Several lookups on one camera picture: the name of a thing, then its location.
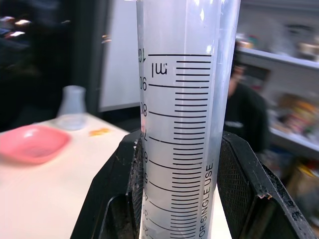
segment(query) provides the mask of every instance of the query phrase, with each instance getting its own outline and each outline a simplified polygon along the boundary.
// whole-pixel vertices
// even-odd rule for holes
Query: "pink dish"
[[[69,143],[71,137],[58,129],[28,125],[0,136],[0,156],[12,161],[45,163]]]

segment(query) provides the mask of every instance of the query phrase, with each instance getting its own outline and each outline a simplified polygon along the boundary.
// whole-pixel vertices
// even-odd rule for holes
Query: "plastic graduated cylinder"
[[[209,235],[240,1],[137,1],[143,239]]]

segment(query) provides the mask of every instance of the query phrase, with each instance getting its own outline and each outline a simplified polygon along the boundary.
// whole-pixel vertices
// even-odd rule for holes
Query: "bottle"
[[[85,126],[85,88],[66,86],[63,88],[63,99],[56,124],[65,130],[79,130]]]

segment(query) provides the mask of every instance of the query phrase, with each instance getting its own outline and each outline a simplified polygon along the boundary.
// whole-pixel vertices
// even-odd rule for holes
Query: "white table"
[[[101,128],[111,131],[89,136]],[[86,128],[69,134],[71,143],[45,164],[0,159],[1,239],[70,238],[93,177],[128,132],[88,115]],[[212,238],[231,238],[218,194],[213,222]]]

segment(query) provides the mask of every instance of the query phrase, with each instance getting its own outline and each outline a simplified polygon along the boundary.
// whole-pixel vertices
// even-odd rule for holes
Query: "dark clothing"
[[[264,99],[254,90],[238,84],[227,100],[224,130],[246,140],[255,153],[269,146],[269,128]]]

